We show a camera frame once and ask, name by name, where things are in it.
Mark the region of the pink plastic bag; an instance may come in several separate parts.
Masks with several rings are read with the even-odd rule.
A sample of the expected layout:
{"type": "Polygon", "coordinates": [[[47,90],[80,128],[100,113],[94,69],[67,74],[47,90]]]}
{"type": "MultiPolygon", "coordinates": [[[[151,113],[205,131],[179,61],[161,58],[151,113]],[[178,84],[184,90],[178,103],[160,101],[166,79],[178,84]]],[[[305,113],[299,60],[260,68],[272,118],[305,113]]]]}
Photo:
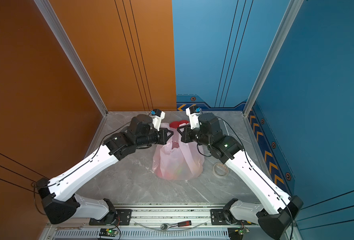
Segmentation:
{"type": "Polygon", "coordinates": [[[174,135],[166,145],[157,145],[153,156],[152,170],[157,177],[165,180],[187,181],[197,178],[203,172],[205,156],[202,146],[196,142],[183,143],[177,129],[170,124],[161,124],[174,135]]]}

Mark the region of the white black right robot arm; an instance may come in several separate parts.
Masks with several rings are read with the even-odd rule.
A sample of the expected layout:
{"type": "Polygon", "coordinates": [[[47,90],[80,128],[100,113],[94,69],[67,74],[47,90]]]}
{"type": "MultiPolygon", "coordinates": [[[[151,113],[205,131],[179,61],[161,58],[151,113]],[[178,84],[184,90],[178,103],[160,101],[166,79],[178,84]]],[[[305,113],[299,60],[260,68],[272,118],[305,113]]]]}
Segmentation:
{"type": "Polygon", "coordinates": [[[223,133],[217,116],[204,113],[189,117],[190,124],[177,128],[182,142],[206,146],[211,156],[236,173],[260,201],[250,204],[232,199],[224,206],[225,218],[230,223],[257,224],[272,239],[280,239],[293,226],[303,201],[290,196],[265,175],[249,158],[241,141],[223,133]]]}

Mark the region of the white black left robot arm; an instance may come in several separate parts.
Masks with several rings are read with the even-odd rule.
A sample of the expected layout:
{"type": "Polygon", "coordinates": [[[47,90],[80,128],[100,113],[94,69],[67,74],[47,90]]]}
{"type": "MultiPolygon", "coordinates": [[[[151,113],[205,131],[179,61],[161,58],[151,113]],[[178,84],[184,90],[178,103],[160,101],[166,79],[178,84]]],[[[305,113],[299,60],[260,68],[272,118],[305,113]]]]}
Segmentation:
{"type": "Polygon", "coordinates": [[[165,145],[173,132],[161,127],[165,112],[154,109],[139,114],[118,130],[103,137],[101,145],[68,171],[37,181],[45,215],[53,225],[72,218],[89,218],[92,224],[113,225],[119,215],[109,199],[94,200],[76,192],[106,168],[118,163],[136,150],[165,145]]]}

